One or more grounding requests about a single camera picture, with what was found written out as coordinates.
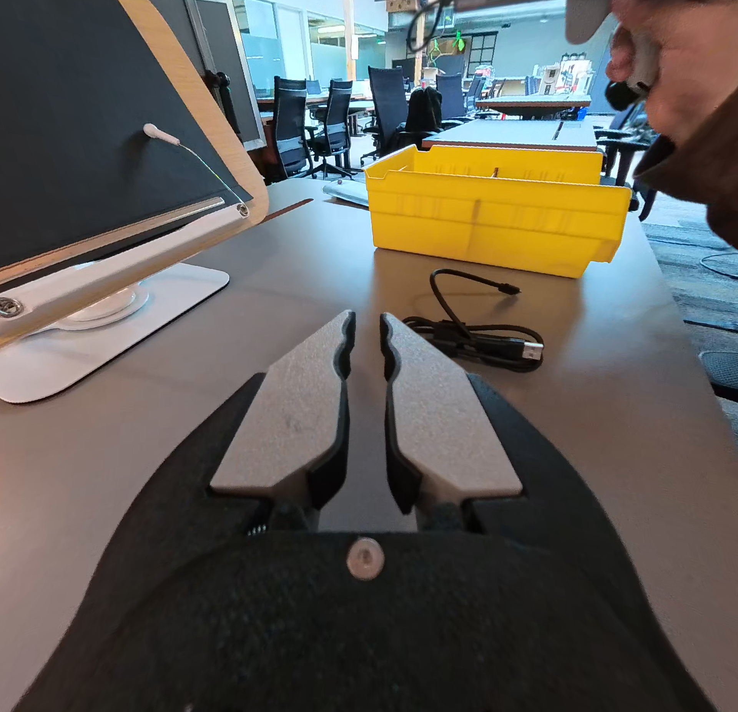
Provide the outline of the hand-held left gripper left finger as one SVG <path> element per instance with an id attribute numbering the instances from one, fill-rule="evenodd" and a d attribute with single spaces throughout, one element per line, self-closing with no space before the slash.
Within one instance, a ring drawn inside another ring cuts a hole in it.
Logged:
<path id="1" fill-rule="evenodd" d="M 321 511 L 346 480 L 356 313 L 342 311 L 266 371 L 210 489 Z"/>

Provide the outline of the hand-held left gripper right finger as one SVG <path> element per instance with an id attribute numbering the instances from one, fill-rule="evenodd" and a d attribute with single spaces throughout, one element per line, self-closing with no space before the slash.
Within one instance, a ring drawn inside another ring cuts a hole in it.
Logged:
<path id="1" fill-rule="evenodd" d="M 442 505 L 517 499 L 523 485 L 466 370 L 390 313 L 380 316 L 387 481 L 426 528 Z"/>

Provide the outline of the person's right forearm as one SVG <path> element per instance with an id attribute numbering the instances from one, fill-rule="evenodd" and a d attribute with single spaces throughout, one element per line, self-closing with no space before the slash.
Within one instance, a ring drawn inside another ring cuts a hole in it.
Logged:
<path id="1" fill-rule="evenodd" d="M 635 169 L 636 182 L 706 208 L 708 226 L 737 248 L 737 92 L 680 146 L 659 136 Z"/>

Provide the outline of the white tethered plug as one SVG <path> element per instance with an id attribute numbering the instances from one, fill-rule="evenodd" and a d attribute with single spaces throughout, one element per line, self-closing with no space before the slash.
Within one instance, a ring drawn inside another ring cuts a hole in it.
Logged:
<path id="1" fill-rule="evenodd" d="M 239 212 L 239 214 L 245 218 L 248 219 L 250 217 L 250 210 L 246 205 L 245 200 L 243 200 L 240 195 L 238 195 L 234 189 L 232 189 L 218 174 L 215 172 L 209 165 L 206 163 L 200 156 L 197 154 L 193 149 L 189 148 L 187 145 L 183 144 L 179 138 L 166 133 L 153 125 L 152 123 L 146 123 L 143 125 L 143 133 L 145 136 L 147 136 L 150 139 L 159 140 L 163 143 L 167 143 L 169 145 L 173 145 L 176 148 L 180 148 L 182 151 L 185 151 L 186 153 L 193 156 L 205 169 L 214 176 L 218 183 L 226 190 L 226 192 L 232 196 L 235 199 L 235 208 Z"/>

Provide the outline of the person's right hand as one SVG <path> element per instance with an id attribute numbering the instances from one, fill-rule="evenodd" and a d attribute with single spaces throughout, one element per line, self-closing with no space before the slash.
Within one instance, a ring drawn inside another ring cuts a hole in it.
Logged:
<path id="1" fill-rule="evenodd" d="M 618 21 L 607 77 L 633 70 L 632 36 L 660 48 L 659 73 L 647 97 L 651 127 L 684 145 L 737 87 L 737 0 L 613 0 Z"/>

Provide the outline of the brown office desk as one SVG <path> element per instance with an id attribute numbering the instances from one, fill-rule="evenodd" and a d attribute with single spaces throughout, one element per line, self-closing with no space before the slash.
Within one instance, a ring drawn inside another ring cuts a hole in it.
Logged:
<path id="1" fill-rule="evenodd" d="M 494 112 L 500 115 L 521 117 L 522 119 L 549 119 L 551 116 L 574 115 L 589 108 L 589 95 L 527 95 L 489 98 L 475 101 L 478 111 Z"/>

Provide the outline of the black mesh office chair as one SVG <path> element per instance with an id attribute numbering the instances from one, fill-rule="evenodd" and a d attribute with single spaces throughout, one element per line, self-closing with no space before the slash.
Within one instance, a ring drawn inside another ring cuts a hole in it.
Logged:
<path id="1" fill-rule="evenodd" d="M 307 96 L 306 80 L 274 76 L 272 133 L 281 180 L 314 170 L 305 123 Z"/>
<path id="2" fill-rule="evenodd" d="M 368 79 L 376 118 L 376 155 L 383 158 L 400 147 L 405 130 L 408 102 L 400 68 L 369 66 Z"/>
<path id="3" fill-rule="evenodd" d="M 326 108 L 322 112 L 322 130 L 316 134 L 313 128 L 308 128 L 308 148 L 315 160 L 321 160 L 310 169 L 311 178 L 318 172 L 322 173 L 324 180 L 328 173 L 336 173 L 349 179 L 353 177 L 350 162 L 351 133 L 348 125 L 353 85 L 352 80 L 331 80 Z"/>
<path id="4" fill-rule="evenodd" d="M 436 76 L 436 89 L 440 95 L 441 122 L 461 120 L 466 117 L 466 98 L 463 91 L 463 75 L 441 74 Z"/>
<path id="5" fill-rule="evenodd" d="M 597 149 L 603 155 L 600 184 L 630 189 L 630 212 L 639 212 L 644 222 L 651 213 L 657 191 L 635 178 L 631 168 L 635 160 L 652 146 L 658 137 L 647 119 L 645 107 L 637 103 L 619 112 L 606 127 L 594 128 Z"/>

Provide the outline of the white top office desk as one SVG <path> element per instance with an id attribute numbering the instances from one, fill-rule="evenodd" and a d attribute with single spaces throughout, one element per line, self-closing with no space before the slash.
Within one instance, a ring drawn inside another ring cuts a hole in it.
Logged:
<path id="1" fill-rule="evenodd" d="M 594 129 L 582 121 L 474 119 L 422 140 L 433 146 L 521 148 L 535 151 L 596 151 Z"/>

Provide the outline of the white board stand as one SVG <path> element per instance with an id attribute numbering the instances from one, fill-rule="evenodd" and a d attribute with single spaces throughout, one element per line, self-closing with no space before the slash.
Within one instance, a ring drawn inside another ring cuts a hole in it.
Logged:
<path id="1" fill-rule="evenodd" d="M 62 321 L 2 348 L 1 399 L 57 395 L 156 333 L 229 283 L 226 272 L 177 264 L 138 283 L 129 306 L 106 319 Z"/>

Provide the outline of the black jacket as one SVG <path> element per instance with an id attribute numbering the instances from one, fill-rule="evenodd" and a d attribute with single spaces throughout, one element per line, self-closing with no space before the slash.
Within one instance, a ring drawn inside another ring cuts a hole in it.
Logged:
<path id="1" fill-rule="evenodd" d="M 414 137 L 437 134 L 442 128 L 442 95 L 434 87 L 418 88 L 408 100 L 403 131 Z"/>

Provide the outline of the yellow plastic bin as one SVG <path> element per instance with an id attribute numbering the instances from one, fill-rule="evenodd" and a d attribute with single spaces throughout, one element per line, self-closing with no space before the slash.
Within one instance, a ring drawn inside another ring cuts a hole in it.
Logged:
<path id="1" fill-rule="evenodd" d="M 579 279 L 610 263 L 632 190 L 598 152 L 410 146 L 365 172 L 376 248 Z"/>

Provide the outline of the silver framed dark panel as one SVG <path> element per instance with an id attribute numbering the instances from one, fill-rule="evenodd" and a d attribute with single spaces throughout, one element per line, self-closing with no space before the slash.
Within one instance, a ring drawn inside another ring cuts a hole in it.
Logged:
<path id="1" fill-rule="evenodd" d="M 233 0 L 149 0 L 247 151 L 266 146 Z"/>

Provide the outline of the black board with wooden edge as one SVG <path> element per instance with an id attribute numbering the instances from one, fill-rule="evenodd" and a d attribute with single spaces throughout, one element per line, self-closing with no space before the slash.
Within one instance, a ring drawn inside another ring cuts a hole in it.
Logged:
<path id="1" fill-rule="evenodd" d="M 146 123 L 199 154 L 250 217 Z M 268 209 L 246 149 L 149 0 L 2 0 L 2 348 Z"/>

